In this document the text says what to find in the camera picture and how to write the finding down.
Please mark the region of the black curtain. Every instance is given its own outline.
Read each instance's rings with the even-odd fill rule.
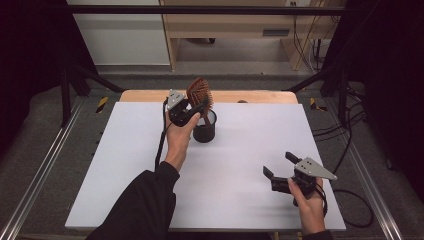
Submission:
[[[27,117],[31,98],[59,86],[65,68],[79,65],[97,74],[73,15],[50,12],[48,4],[67,2],[3,0],[0,5],[0,154]],[[82,76],[69,80],[85,85]]]
[[[367,2],[358,0],[355,4]],[[365,85],[364,108],[387,158],[403,171],[424,201],[423,6],[421,0],[380,0],[349,49],[345,67],[349,81]],[[336,54],[332,53],[343,46],[356,29],[355,23],[360,22],[345,20],[349,21],[340,22],[336,32],[339,34],[332,40],[328,64],[335,59]]]

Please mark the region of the brush bristles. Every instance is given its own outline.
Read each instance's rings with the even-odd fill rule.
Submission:
[[[208,81],[203,78],[197,78],[187,88],[188,102],[192,107],[199,105],[204,100],[208,99],[208,105],[205,107],[207,111],[204,112],[202,117],[205,117],[213,106],[212,94],[209,89]]]

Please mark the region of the white table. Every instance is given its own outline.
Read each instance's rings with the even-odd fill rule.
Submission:
[[[293,175],[290,151],[322,164],[300,104],[215,103],[216,137],[191,140],[175,185],[172,231],[279,231],[300,229],[289,194],[271,191],[267,166],[280,177]],[[163,127],[162,104],[116,103],[65,226],[99,226],[125,187],[143,170],[154,169]],[[167,150],[165,142],[162,159]],[[328,181],[326,227],[345,230]]]

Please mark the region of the white wall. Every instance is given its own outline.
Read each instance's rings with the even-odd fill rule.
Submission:
[[[159,5],[158,0],[67,0],[70,5]],[[96,65],[169,65],[160,15],[74,14]]]

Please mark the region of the black mug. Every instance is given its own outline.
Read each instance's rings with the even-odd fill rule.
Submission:
[[[207,125],[205,119],[201,118],[199,119],[197,126],[193,129],[193,138],[200,143],[207,143],[215,138],[215,123],[217,120],[216,113],[209,110],[207,117],[210,125]]]

